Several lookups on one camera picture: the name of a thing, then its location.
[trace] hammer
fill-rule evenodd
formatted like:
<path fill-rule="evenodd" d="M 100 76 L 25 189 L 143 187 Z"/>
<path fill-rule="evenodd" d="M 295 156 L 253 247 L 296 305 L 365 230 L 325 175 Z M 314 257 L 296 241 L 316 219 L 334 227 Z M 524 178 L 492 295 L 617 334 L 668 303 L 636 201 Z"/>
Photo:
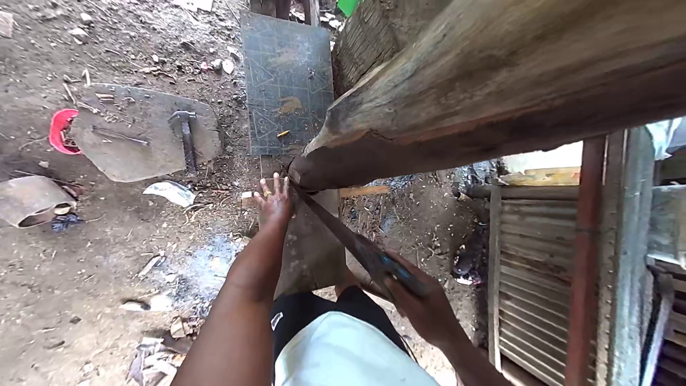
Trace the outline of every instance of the hammer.
<path fill-rule="evenodd" d="M 196 164 L 196 148 L 193 146 L 193 136 L 191 135 L 191 119 L 195 119 L 196 114 L 189 111 L 176 111 L 167 122 L 171 125 L 175 121 L 181 122 L 181 139 L 183 140 L 183 154 L 186 161 L 186 174 L 191 177 L 198 175 L 198 165 Z"/>

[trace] metal pipe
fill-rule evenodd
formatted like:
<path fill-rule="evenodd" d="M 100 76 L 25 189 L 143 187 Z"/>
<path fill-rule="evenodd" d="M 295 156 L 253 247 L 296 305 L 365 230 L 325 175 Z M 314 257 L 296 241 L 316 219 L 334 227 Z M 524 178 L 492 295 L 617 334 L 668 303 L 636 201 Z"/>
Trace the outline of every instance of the metal pipe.
<path fill-rule="evenodd" d="M 595 285 L 602 201 L 605 136 L 584 141 L 576 212 L 574 269 L 569 307 L 565 386 L 588 385 L 591 339 L 595 336 Z"/>

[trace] black shorts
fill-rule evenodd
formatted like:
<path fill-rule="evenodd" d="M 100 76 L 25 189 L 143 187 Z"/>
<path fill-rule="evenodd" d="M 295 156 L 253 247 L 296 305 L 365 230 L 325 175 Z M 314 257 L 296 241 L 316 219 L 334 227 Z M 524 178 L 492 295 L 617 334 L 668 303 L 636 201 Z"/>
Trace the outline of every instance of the black shorts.
<path fill-rule="evenodd" d="M 270 313 L 274 330 L 274 361 L 298 331 L 329 311 L 340 311 L 371 324 L 407 354 L 402 338 L 383 309 L 360 287 L 350 286 L 341 293 L 336 302 L 322 299 L 311 292 L 280 296 L 276 299 Z"/>

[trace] hand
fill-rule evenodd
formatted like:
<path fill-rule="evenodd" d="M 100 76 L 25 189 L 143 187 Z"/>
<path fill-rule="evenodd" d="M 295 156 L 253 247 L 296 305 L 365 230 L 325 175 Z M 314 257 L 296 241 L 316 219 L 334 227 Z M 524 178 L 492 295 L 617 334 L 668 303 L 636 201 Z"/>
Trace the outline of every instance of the hand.
<path fill-rule="evenodd" d="M 265 179 L 261 179 L 259 183 L 264 197 L 258 192 L 254 192 L 253 195 L 255 200 L 257 200 L 257 209 L 262 226 L 271 223 L 288 224 L 293 210 L 290 197 L 288 196 L 288 177 L 283 179 L 282 188 L 279 174 L 274 173 L 273 192 L 269 190 Z"/>
<path fill-rule="evenodd" d="M 438 280 L 409 263 L 403 256 L 392 251 L 386 251 L 386 254 L 426 286 L 428 294 L 417 297 L 392 277 L 383 281 L 393 295 L 398 312 L 410 320 L 417 333 L 440 349 L 454 343 L 456 339 L 466 338 Z"/>

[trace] person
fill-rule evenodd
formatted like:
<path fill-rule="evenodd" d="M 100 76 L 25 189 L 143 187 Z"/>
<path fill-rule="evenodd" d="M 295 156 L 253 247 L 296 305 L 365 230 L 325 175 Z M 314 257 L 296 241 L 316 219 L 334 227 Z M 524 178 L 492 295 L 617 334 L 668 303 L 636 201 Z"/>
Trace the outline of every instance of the person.
<path fill-rule="evenodd" d="M 312 293 L 274 301 L 292 206 L 287 177 L 282 184 L 274 174 L 273 192 L 264 179 L 260 184 L 260 230 L 233 262 L 171 385 L 437 385 L 351 273 L 336 286 L 336 302 Z M 428 288 L 419 298 L 387 277 L 395 306 L 445 353 L 462 383 L 509 385 L 472 346 L 438 281 L 397 253 L 386 253 Z"/>

